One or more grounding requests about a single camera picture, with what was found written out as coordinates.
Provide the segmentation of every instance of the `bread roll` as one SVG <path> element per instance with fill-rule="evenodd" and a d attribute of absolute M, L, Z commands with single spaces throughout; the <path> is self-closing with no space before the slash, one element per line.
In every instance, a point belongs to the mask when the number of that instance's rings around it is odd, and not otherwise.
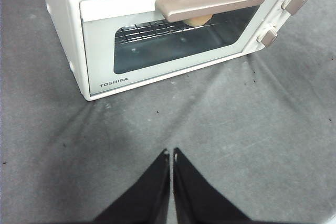
<path fill-rule="evenodd" d="M 196 17 L 196 18 L 189 18 L 183 20 L 184 23 L 190 26 L 203 26 L 205 23 L 207 23 L 212 18 L 212 14 Z"/>

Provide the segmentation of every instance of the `oven handle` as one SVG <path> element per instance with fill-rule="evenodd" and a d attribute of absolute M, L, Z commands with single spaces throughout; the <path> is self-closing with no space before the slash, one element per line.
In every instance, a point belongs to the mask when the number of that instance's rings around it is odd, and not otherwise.
<path fill-rule="evenodd" d="M 265 0 L 156 0 L 159 10 L 169 22 L 229 12 L 261 5 Z"/>

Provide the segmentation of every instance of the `oven rack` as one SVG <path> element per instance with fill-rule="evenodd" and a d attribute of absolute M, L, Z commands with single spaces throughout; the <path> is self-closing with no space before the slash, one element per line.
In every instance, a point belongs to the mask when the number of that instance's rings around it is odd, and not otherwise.
<path fill-rule="evenodd" d="M 120 28 L 115 34 L 114 44 L 124 44 L 136 40 L 148 39 L 172 33 L 180 33 L 182 31 L 213 26 L 216 24 L 217 23 L 214 23 L 212 20 L 210 20 L 203 26 L 192 27 L 185 24 L 183 21 L 170 23 L 165 19 L 134 24 Z"/>

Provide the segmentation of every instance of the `floor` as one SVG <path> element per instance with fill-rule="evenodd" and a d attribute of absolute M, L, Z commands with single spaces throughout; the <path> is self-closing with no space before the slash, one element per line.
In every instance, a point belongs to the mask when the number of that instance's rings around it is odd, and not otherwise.
<path fill-rule="evenodd" d="M 87 102 L 44 0 L 2 0 L 2 222 L 91 220 L 176 146 L 251 218 L 325 222 L 335 11 L 309 0 L 268 49 Z"/>

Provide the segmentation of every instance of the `oven window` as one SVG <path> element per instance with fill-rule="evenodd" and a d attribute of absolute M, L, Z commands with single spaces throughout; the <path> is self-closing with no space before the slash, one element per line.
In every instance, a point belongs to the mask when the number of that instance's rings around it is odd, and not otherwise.
<path fill-rule="evenodd" d="M 232 45 L 258 7 L 215 14 L 198 27 L 165 19 L 122 27 L 114 39 L 114 72 L 126 73 Z"/>

